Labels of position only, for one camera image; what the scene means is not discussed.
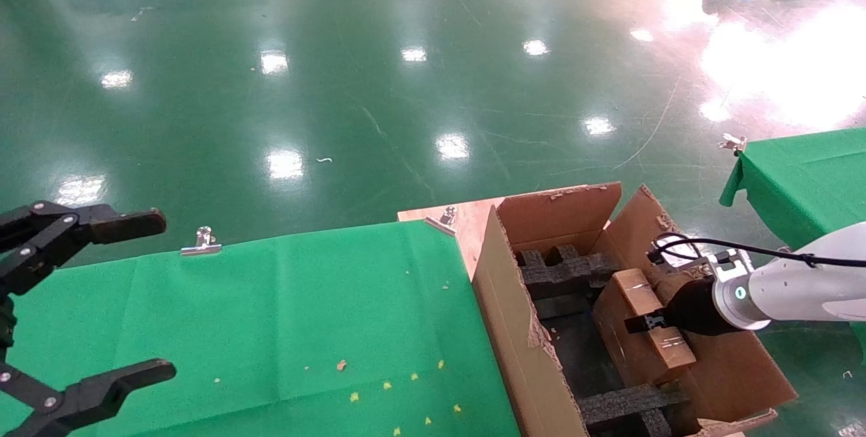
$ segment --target wooden board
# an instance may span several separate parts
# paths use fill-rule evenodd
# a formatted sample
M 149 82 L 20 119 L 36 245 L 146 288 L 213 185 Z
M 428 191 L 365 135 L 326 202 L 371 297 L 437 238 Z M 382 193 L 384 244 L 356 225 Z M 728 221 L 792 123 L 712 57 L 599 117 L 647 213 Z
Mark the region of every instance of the wooden board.
M 463 255 L 463 262 L 466 264 L 466 271 L 470 274 L 470 280 L 476 274 L 478 255 L 482 251 L 484 230 L 490 208 L 498 208 L 503 199 L 504 197 L 495 197 L 494 199 L 474 200 L 474 202 L 452 205 L 457 208 L 457 217 L 455 217 L 452 227 L 457 231 L 457 245 L 460 246 L 460 252 Z M 427 216 L 439 219 L 445 208 L 448 206 L 397 212 L 396 219 L 401 222 L 417 221 Z

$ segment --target metal clip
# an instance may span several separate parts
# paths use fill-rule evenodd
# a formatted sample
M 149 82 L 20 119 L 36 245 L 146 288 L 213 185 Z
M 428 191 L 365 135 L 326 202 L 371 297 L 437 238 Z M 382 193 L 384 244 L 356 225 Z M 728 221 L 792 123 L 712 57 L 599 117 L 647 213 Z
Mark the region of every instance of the metal clip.
M 217 238 L 214 237 L 213 230 L 208 225 L 202 225 L 196 231 L 196 245 L 181 248 L 180 255 L 197 256 L 199 254 L 210 254 L 220 251 L 223 251 L 223 245 L 217 244 Z
M 449 236 L 457 235 L 457 231 L 454 230 L 454 220 L 457 218 L 457 208 L 454 206 L 447 206 L 445 208 L 445 212 L 442 213 L 442 217 L 437 221 L 432 216 L 428 215 L 424 218 L 424 222 L 436 227 L 436 229 L 442 231 L 443 233 L 448 234 Z
M 740 153 L 746 150 L 746 144 L 748 144 L 749 140 L 746 136 L 739 136 L 739 140 L 732 135 L 728 135 L 727 133 L 721 135 L 721 142 L 719 142 L 719 148 L 723 150 L 733 150 L 734 156 L 739 156 Z

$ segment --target green cloth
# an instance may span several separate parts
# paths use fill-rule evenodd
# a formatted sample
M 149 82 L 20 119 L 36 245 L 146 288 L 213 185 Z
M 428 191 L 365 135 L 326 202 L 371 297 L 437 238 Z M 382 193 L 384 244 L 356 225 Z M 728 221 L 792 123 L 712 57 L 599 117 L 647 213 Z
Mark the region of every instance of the green cloth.
M 866 128 L 749 142 L 719 202 L 733 205 L 744 188 L 764 224 L 793 250 L 866 221 Z M 851 327 L 866 354 L 866 326 Z
M 177 366 L 78 437 L 520 435 L 457 243 L 421 221 L 61 270 L 16 314 L 9 362 L 55 388 Z M 0 434 L 26 415 L 0 394 Z

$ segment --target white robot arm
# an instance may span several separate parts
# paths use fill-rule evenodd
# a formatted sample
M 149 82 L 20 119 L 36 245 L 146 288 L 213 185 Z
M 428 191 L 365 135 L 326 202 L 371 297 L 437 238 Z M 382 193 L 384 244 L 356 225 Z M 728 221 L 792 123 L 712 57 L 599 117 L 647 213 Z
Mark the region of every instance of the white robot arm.
M 714 277 L 686 283 L 658 313 L 628 320 L 630 331 L 674 325 L 717 335 L 763 329 L 772 320 L 866 321 L 866 261 L 857 260 L 866 253 L 866 222 L 833 231 L 789 255 L 801 259 L 776 258 L 756 270 L 742 250 L 700 257 L 683 253 L 683 247 L 693 248 L 687 237 L 674 239 L 656 241 L 656 261 L 663 259 L 672 271 L 706 264 Z M 670 257 L 672 252 L 696 259 L 683 264 Z

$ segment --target cardboard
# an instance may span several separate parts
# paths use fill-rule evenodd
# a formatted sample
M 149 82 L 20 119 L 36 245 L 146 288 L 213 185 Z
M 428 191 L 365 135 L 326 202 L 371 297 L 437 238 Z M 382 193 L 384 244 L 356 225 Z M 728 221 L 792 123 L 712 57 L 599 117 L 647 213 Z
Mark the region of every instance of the cardboard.
M 665 327 L 629 334 L 622 324 L 626 318 L 652 313 L 659 308 L 662 303 L 643 271 L 637 269 L 615 273 L 595 304 L 593 318 L 598 332 L 628 386 L 674 381 L 696 362 L 679 329 Z
M 656 285 L 662 276 L 647 261 L 645 252 L 655 236 L 677 227 L 646 187 L 641 187 L 606 227 L 621 193 L 619 183 L 582 185 L 508 197 L 498 209 L 490 210 L 473 286 L 511 405 L 526 437 L 581 436 L 587 435 L 587 429 L 547 332 L 536 317 L 514 252 L 538 249 L 547 254 L 554 246 L 568 242 L 581 254 L 607 252 L 621 269 L 638 268 L 650 285 Z M 600 302 L 606 301 L 600 298 L 596 307 Z M 618 310 L 634 310 L 624 296 L 618 302 Z M 615 328 L 622 319 L 604 321 L 602 326 L 606 324 Z M 616 334 L 615 330 L 608 332 L 608 338 Z M 682 336 L 696 362 L 683 370 L 677 384 L 689 395 L 693 416 L 699 422 L 714 421 L 702 428 L 701 437 L 762 425 L 774 418 L 771 407 L 796 397 L 751 332 L 717 338 L 689 333 Z M 619 354 L 636 375 L 646 368 L 649 375 L 661 368 L 659 374 L 663 375 L 667 363 L 653 349 L 653 341 L 643 340 L 645 344 L 634 347 L 619 344 L 620 350 L 609 350 L 610 356 L 616 362 Z M 628 371 L 621 375 L 624 380 L 638 377 Z

